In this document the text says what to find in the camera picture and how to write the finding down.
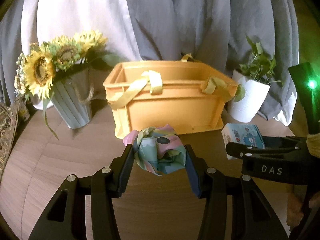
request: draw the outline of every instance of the metal bolt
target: metal bolt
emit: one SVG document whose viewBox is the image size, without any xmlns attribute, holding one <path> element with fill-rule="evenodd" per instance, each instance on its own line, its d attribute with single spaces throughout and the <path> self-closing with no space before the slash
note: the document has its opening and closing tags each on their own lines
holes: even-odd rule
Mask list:
<svg viewBox="0 0 320 240">
<path fill-rule="evenodd" d="M 210 174 L 215 174 L 216 173 L 216 169 L 215 168 L 207 168 L 207 172 Z"/>
<path fill-rule="evenodd" d="M 109 173 L 111 171 L 110 167 L 104 167 L 102 168 L 102 173 Z"/>
<path fill-rule="evenodd" d="M 76 179 L 75 175 L 69 175 L 68 178 L 67 178 L 67 180 L 70 181 L 70 182 L 74 181 L 75 179 Z"/>
<path fill-rule="evenodd" d="M 251 177 L 249 175 L 243 175 L 242 179 L 245 180 L 245 181 L 250 181 Z"/>
</svg>

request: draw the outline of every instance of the potted plant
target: potted plant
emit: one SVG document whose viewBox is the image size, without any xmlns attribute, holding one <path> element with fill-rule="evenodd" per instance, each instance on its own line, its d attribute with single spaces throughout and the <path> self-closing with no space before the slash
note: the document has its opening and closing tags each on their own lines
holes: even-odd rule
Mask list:
<svg viewBox="0 0 320 240">
<path fill-rule="evenodd" d="M 37 94 L 43 100 L 47 126 L 46 107 L 50 101 L 68 127 L 85 126 L 92 118 L 90 69 L 109 70 L 121 61 L 105 51 L 106 41 L 99 31 L 89 31 L 76 33 L 72 38 L 60 36 L 31 44 L 30 54 L 20 54 L 17 61 L 17 95 L 23 94 L 28 100 Z"/>
<path fill-rule="evenodd" d="M 247 37 L 252 48 L 249 63 L 240 64 L 233 71 L 232 79 L 239 86 L 236 96 L 228 103 L 229 114 L 240 122 L 250 122 L 259 111 L 273 81 L 276 59 L 266 54 L 261 44 Z"/>
</svg>

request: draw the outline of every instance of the folded fabric bag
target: folded fabric bag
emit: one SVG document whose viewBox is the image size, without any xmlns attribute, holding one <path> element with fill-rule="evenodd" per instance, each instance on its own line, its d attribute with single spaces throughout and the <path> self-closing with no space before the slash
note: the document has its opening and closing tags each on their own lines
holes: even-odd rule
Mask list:
<svg viewBox="0 0 320 240">
<path fill-rule="evenodd" d="M 170 125 L 133 130 L 123 139 L 124 145 L 133 144 L 134 159 L 144 170 L 158 176 L 183 169 L 186 149 Z"/>
</svg>

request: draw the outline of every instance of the human hand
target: human hand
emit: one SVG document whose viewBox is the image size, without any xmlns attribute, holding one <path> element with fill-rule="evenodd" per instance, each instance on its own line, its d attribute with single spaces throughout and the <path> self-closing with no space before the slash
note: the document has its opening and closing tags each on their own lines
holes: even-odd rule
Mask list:
<svg viewBox="0 0 320 240">
<path fill-rule="evenodd" d="M 320 191 L 316 193 L 309 201 L 309 208 L 320 206 Z M 304 214 L 301 211 L 302 202 L 297 198 L 294 193 L 288 195 L 288 208 L 287 208 L 287 225 L 289 227 L 297 227 Z"/>
</svg>

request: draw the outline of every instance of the black oval spot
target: black oval spot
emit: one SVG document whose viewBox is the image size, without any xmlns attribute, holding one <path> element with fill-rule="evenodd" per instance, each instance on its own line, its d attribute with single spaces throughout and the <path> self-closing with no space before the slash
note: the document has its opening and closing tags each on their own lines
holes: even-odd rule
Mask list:
<svg viewBox="0 0 320 240">
<path fill-rule="evenodd" d="M 157 138 L 157 143 L 168 144 L 168 143 L 170 143 L 170 140 L 166 137 L 159 137 L 159 138 Z"/>
</svg>

